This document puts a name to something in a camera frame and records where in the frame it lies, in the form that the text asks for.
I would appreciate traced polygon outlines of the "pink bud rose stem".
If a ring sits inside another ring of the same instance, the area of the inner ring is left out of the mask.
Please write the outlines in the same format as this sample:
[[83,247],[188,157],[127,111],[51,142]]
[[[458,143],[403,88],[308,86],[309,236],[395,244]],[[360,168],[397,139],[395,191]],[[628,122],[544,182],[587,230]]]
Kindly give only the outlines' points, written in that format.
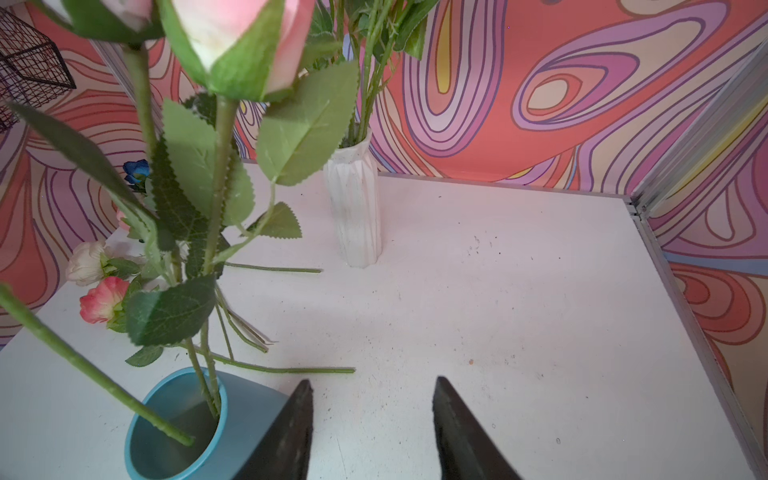
[[319,171],[338,146],[356,101],[358,74],[348,62],[311,71],[336,47],[329,36],[311,36],[311,1],[161,1],[157,8],[168,44],[203,87],[213,118],[194,106],[163,106],[153,193],[158,216],[187,253],[184,271],[152,299],[146,316],[131,317],[129,332],[141,345],[184,345],[210,414],[219,418],[208,320],[219,304],[220,270],[239,250],[223,231],[238,229],[244,243],[300,233],[283,203],[270,201],[253,216],[253,186],[235,150],[239,107],[245,101],[267,104],[258,162],[271,189],[293,186]]

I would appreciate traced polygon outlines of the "large peach double rose stem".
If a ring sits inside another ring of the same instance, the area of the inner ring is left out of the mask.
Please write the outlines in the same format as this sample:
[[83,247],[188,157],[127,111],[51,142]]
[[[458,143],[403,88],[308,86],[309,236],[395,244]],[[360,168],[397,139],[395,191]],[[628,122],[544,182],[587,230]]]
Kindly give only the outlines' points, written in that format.
[[360,1],[347,12],[350,33],[362,42],[357,141],[369,133],[375,101],[387,83],[385,72],[396,70],[395,58],[422,58],[428,17],[437,4],[437,0]]

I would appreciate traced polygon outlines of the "white ribbed vase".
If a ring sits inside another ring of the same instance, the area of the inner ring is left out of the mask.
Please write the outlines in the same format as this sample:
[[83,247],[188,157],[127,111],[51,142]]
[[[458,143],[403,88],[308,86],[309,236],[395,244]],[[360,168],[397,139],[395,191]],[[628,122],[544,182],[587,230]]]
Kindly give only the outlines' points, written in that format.
[[362,142],[336,150],[323,169],[340,253],[354,268],[375,264],[383,248],[371,138],[369,132]]

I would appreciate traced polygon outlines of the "magenta pink rose stem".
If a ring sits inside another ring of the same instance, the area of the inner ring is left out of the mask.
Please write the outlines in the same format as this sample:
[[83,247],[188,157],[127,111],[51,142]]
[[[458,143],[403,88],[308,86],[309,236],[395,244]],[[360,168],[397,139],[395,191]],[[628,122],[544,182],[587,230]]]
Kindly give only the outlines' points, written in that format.
[[[151,301],[173,275],[184,271],[186,246],[176,241],[156,211],[152,173],[162,132],[148,149],[137,107],[97,51],[89,31],[111,30],[120,22],[111,12],[87,17],[86,27],[66,19],[42,1],[27,1],[12,12],[40,29],[59,49],[76,88],[41,107],[27,109],[22,122],[1,141],[1,429],[19,421],[30,432],[37,413],[28,398],[13,401],[21,377],[34,361],[41,375],[31,379],[37,397],[51,406],[55,378],[50,341],[61,344],[65,361],[115,396],[133,413],[186,447],[193,437],[134,397],[90,359],[96,346],[125,338],[126,358],[160,354],[182,344],[141,345],[130,335],[132,316],[148,314]],[[124,180],[122,165],[146,159],[151,174],[139,188]],[[143,262],[128,279],[116,325],[90,324],[80,299],[94,284],[68,282],[65,269],[83,242],[104,241]],[[89,336],[96,336],[96,343]]]

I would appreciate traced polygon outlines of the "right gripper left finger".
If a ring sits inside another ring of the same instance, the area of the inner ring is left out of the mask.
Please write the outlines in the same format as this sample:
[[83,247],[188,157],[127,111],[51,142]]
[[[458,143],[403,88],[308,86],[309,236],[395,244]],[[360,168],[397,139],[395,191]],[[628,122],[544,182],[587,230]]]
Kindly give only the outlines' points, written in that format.
[[313,420],[313,389],[309,380],[302,380],[234,478],[306,479]]

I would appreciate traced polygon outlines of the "blue artificial rose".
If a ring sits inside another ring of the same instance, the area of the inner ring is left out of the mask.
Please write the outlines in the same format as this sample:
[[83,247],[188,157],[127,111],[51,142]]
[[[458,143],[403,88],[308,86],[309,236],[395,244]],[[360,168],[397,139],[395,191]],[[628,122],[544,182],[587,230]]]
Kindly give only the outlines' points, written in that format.
[[132,187],[142,186],[151,174],[149,162],[146,159],[127,161],[122,165],[124,180]]

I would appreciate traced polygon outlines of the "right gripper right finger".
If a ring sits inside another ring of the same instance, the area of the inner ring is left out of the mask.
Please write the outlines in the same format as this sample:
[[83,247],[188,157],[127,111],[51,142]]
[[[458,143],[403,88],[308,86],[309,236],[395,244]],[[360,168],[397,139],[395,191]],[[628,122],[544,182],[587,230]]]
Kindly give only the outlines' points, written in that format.
[[436,380],[433,424],[442,479],[521,479],[444,376]]

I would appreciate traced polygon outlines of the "pale pink rose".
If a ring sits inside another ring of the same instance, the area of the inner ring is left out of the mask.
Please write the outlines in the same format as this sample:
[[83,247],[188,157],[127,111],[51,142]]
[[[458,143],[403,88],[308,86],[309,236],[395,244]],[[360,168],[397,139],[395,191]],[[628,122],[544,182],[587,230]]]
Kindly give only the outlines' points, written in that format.
[[88,286],[107,277],[128,279],[137,275],[142,267],[140,259],[121,255],[104,241],[83,242],[74,249],[65,277],[78,286]]

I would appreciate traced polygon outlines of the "teal ceramic vase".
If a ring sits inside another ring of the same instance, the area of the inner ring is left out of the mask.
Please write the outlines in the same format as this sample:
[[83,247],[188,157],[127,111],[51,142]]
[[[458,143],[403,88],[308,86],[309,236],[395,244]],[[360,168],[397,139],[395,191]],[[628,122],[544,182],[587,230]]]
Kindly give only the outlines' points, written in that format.
[[244,479],[246,466],[288,396],[231,373],[217,374],[222,413],[209,411],[193,368],[159,382],[145,404],[193,437],[186,447],[136,416],[124,460],[132,479]]

